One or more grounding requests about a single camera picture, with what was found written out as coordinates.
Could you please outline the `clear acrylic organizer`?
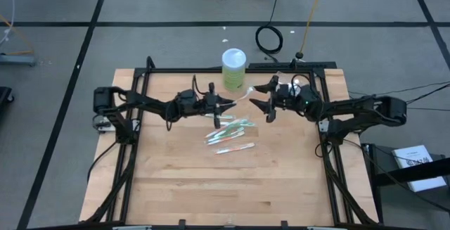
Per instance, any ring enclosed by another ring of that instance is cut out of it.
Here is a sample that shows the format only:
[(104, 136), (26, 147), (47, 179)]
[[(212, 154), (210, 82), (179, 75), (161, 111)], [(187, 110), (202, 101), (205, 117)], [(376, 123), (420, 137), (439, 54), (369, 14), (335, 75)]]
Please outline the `clear acrylic organizer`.
[[(278, 71), (276, 75), (279, 76), (278, 86), (276, 87), (276, 98), (278, 99), (287, 99), (287, 98), (299, 98), (300, 94), (302, 93), (302, 87), (308, 85), (308, 77), (306, 75), (302, 74), (292, 74), (289, 75), (287, 73), (283, 73), (281, 71)], [(299, 80), (298, 85), (293, 85), (292, 81), (294, 79)], [(301, 92), (297, 95), (293, 95), (293, 89), (299, 87), (301, 89)]]

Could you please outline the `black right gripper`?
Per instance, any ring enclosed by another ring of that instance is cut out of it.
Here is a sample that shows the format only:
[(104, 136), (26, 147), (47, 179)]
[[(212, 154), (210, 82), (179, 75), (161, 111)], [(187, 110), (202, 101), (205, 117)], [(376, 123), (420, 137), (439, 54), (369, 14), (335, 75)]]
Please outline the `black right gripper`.
[[(261, 93), (274, 92), (276, 87), (278, 86), (279, 76), (273, 75), (267, 84), (255, 85), (253, 88), (255, 91)], [(299, 98), (287, 98), (287, 99), (278, 99), (276, 98), (276, 94), (274, 92), (273, 104), (270, 101), (261, 101), (255, 98), (250, 98), (249, 101), (253, 103), (256, 107), (258, 107), (265, 115), (266, 122), (272, 123), (276, 119), (276, 110), (277, 108), (282, 108), (283, 110), (291, 110), (296, 112), (298, 115), (304, 114), (304, 106), (302, 101)]]

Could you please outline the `black equipment cart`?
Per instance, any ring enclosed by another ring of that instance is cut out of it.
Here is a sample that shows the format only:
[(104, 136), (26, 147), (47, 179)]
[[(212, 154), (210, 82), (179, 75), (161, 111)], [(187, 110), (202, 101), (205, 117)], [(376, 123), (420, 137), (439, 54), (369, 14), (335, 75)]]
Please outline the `black equipment cart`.
[(397, 170), (397, 161), (392, 156), (392, 148), (374, 144), (366, 144), (365, 151), (371, 159), (366, 160), (375, 208), (379, 219), (385, 226), (424, 230), (450, 230), (450, 213), (440, 210), (421, 200), (424, 197), (450, 209), (450, 176), (444, 178), (446, 185), (435, 189), (420, 191), (416, 195), (393, 184), (379, 186), (375, 175), (383, 170)]

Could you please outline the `grey stand foot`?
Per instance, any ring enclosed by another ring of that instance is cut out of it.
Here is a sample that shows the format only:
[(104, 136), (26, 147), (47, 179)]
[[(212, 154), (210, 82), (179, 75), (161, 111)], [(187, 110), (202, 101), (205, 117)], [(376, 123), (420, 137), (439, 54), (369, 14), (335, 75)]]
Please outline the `grey stand foot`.
[(0, 65), (36, 65), (34, 56), (7, 55), (0, 53)]

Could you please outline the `green disinfecting wipes canister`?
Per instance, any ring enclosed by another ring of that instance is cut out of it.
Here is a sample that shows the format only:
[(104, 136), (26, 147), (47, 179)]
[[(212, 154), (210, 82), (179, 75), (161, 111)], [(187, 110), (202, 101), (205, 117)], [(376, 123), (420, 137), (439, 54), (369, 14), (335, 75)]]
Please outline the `green disinfecting wipes canister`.
[(236, 48), (223, 52), (221, 57), (224, 87), (229, 91), (238, 91), (242, 88), (245, 76), (247, 56)]

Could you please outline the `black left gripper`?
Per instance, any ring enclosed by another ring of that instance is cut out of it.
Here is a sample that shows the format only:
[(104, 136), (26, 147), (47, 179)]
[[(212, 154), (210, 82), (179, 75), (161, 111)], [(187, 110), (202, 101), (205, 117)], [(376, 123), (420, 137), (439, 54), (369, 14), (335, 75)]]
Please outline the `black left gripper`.
[(215, 91), (213, 82), (208, 84), (208, 91), (203, 96), (205, 114), (213, 114), (214, 128), (221, 127), (219, 114), (226, 112), (228, 109), (236, 106), (236, 102), (231, 99), (222, 98)]

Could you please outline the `white booklet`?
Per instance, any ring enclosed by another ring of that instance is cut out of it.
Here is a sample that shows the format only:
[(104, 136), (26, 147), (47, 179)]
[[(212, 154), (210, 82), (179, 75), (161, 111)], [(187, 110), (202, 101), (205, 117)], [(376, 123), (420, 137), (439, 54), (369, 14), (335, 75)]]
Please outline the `white booklet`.
[[(395, 149), (392, 151), (392, 155), (401, 169), (433, 161), (424, 145)], [(443, 177), (434, 177), (431, 179), (410, 181), (407, 184), (412, 191), (417, 193), (445, 186), (446, 182)]]

